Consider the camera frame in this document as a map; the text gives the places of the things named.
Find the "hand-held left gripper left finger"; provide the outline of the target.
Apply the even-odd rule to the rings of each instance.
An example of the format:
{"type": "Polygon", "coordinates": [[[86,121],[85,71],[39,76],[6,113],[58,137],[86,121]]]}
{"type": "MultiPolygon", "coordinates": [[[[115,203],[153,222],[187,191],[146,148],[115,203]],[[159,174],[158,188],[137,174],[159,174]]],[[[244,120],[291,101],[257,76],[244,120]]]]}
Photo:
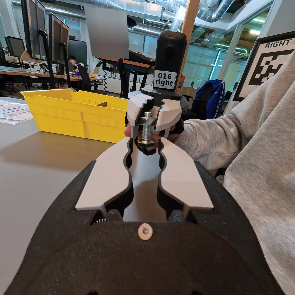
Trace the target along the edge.
{"type": "Polygon", "coordinates": [[[95,161],[76,210],[124,211],[133,201],[133,139],[125,137],[105,150],[95,161]]]}

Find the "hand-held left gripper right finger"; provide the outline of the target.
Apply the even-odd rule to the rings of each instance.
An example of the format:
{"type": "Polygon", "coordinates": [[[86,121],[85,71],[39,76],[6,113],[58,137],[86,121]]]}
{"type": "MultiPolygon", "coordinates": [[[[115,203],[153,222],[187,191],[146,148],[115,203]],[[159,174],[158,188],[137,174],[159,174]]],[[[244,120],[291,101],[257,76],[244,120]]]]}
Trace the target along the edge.
{"type": "Polygon", "coordinates": [[[165,138],[160,138],[158,148],[160,192],[174,200],[182,211],[211,211],[214,206],[194,160],[165,138]]]}

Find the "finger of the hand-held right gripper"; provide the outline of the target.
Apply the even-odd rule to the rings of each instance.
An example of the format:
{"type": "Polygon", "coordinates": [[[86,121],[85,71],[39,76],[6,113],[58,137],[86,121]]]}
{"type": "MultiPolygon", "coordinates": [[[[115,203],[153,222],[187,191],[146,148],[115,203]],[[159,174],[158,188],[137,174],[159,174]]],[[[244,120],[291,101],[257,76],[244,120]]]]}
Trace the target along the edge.
{"type": "Polygon", "coordinates": [[[131,136],[137,137],[139,120],[145,112],[153,108],[154,98],[141,92],[132,92],[128,95],[127,119],[130,123],[131,136]]]}
{"type": "Polygon", "coordinates": [[[167,137],[172,126],[181,118],[181,100],[163,99],[161,106],[154,106],[154,134],[159,136],[163,130],[167,137]]]}

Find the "steel hex bolt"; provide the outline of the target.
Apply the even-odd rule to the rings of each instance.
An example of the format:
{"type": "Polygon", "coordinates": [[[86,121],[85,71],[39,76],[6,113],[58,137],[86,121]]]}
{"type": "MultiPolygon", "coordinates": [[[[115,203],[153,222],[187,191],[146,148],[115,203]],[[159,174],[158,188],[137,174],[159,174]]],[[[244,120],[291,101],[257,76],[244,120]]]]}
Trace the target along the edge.
{"type": "MultiPolygon", "coordinates": [[[[145,112],[143,116],[153,118],[152,112],[145,112]]],[[[150,139],[153,126],[146,126],[146,125],[141,125],[141,126],[142,126],[142,139],[138,140],[138,147],[142,149],[153,148],[154,143],[150,139]]]]}

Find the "yellow plastic bin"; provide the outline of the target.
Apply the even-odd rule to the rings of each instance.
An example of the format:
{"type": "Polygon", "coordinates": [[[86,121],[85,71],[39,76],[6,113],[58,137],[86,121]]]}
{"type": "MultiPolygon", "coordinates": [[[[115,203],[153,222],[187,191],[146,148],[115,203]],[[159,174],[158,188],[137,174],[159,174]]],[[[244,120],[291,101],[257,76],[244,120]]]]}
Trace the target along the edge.
{"type": "Polygon", "coordinates": [[[39,131],[117,143],[125,137],[127,99],[72,89],[22,91],[39,131]],[[107,107],[96,106],[107,101],[107,107]]]}

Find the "wooden standing desk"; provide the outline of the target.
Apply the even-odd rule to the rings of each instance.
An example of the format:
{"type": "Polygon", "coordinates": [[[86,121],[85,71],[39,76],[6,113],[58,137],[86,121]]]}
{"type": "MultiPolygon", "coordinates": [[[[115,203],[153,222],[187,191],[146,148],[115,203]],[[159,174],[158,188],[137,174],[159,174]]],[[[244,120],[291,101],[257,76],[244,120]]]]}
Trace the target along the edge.
{"type": "Polygon", "coordinates": [[[130,92],[153,88],[154,65],[136,63],[126,59],[96,57],[95,71],[105,78],[98,88],[103,94],[116,94],[127,98],[130,92]]]}

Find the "grey desk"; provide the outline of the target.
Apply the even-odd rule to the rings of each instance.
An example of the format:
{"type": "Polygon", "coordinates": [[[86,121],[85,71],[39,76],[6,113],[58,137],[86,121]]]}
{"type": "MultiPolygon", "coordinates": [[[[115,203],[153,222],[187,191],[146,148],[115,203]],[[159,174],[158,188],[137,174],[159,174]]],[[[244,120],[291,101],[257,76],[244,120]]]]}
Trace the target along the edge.
{"type": "MultiPolygon", "coordinates": [[[[28,244],[49,206],[64,188],[112,143],[37,131],[33,120],[16,125],[1,123],[1,294],[16,275],[28,244]]],[[[139,193],[125,210],[124,221],[158,221],[165,212],[156,201],[159,155],[146,157],[132,154],[134,185],[139,193]]],[[[65,293],[46,291],[29,278],[31,291],[37,294],[86,294],[91,289],[100,290],[106,282],[105,267],[91,261],[89,250],[85,262],[74,276],[65,293]]]]}

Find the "long wooden office desk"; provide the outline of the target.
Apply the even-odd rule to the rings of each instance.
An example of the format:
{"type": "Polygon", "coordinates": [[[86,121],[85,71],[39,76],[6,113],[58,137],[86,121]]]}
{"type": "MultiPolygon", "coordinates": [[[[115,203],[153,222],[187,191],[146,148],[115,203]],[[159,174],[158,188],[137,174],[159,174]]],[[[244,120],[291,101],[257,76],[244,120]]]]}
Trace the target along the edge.
{"type": "MultiPolygon", "coordinates": [[[[34,72],[29,69],[21,69],[21,68],[13,68],[13,67],[4,67],[0,66],[0,74],[6,75],[6,76],[23,76],[23,77],[39,77],[39,78],[50,78],[49,73],[40,73],[40,72],[34,72]]],[[[59,75],[59,74],[53,74],[55,79],[62,79],[67,80],[67,76],[65,75],[59,75]]],[[[91,81],[104,81],[105,78],[93,78],[89,77],[91,81]]],[[[80,76],[70,75],[71,81],[82,81],[82,78],[80,76]]]]}

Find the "person's right hand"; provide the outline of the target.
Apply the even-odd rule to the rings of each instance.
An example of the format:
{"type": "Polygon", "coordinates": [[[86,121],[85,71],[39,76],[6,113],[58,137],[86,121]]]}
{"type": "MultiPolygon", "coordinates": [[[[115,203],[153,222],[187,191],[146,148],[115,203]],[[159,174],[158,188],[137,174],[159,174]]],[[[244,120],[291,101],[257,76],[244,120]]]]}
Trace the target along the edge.
{"type": "MultiPolygon", "coordinates": [[[[184,131],[184,121],[180,119],[175,125],[171,126],[167,139],[170,142],[174,142],[183,131],[184,131]]],[[[130,123],[127,123],[124,134],[127,137],[131,137],[130,123]]],[[[154,143],[153,145],[154,149],[158,148],[158,142],[161,137],[163,137],[162,132],[160,132],[159,136],[155,135],[154,133],[151,133],[151,140],[154,143]]]]}

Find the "blue jacket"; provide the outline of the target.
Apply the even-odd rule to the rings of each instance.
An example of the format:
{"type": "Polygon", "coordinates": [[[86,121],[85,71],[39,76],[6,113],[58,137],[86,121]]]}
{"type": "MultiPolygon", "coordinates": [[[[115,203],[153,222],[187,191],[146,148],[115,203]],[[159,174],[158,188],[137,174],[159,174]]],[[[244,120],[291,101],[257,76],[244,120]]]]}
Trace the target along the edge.
{"type": "Polygon", "coordinates": [[[197,92],[191,111],[194,119],[217,119],[224,102],[225,83],[223,80],[209,80],[197,92]]]}

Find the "person's torso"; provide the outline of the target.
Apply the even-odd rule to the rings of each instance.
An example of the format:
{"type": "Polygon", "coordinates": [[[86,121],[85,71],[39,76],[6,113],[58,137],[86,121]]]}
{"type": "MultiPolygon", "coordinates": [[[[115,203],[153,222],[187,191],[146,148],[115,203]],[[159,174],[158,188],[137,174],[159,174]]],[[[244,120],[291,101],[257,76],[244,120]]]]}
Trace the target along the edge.
{"type": "Polygon", "coordinates": [[[245,212],[285,294],[294,294],[294,52],[230,112],[247,144],[224,186],[245,212]]]}

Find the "framed marker sign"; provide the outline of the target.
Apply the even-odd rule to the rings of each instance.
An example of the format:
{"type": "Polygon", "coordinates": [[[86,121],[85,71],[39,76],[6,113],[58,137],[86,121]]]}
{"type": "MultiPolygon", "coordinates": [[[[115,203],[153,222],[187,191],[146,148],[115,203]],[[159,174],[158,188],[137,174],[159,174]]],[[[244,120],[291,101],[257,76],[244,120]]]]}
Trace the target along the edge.
{"type": "Polygon", "coordinates": [[[232,100],[241,102],[261,84],[273,77],[294,48],[294,31],[256,39],[232,100]]]}

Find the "dual monitor on stand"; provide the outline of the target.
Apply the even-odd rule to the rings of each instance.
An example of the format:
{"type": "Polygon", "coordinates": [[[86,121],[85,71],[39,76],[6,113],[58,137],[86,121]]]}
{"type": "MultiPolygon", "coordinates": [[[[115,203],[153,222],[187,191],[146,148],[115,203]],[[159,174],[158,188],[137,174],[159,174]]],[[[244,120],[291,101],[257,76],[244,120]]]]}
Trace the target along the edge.
{"type": "Polygon", "coordinates": [[[67,85],[71,88],[68,66],[68,45],[70,28],[53,13],[49,14],[49,48],[51,61],[60,66],[61,75],[66,72],[67,85]]]}
{"type": "Polygon", "coordinates": [[[26,48],[32,59],[46,61],[50,89],[55,89],[55,80],[46,30],[46,9],[38,0],[21,0],[26,48]]]}

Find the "laminated paper sheet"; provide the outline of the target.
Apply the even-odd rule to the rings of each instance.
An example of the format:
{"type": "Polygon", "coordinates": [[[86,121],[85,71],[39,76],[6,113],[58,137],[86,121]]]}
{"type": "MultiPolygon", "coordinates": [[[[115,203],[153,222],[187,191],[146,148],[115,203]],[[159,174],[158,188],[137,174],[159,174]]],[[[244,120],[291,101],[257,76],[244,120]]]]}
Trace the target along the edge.
{"type": "Polygon", "coordinates": [[[27,104],[0,101],[0,122],[6,124],[18,124],[28,120],[32,120],[31,114],[27,104]]]}

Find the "small black monitor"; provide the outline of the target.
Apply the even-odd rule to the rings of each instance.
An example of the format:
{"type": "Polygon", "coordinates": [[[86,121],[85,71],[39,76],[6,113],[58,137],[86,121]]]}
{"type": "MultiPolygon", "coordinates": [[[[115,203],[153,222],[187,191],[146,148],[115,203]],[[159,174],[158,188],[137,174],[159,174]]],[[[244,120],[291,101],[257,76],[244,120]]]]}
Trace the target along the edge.
{"type": "Polygon", "coordinates": [[[5,36],[4,38],[10,55],[21,58],[25,51],[23,39],[11,36],[5,36]]]}

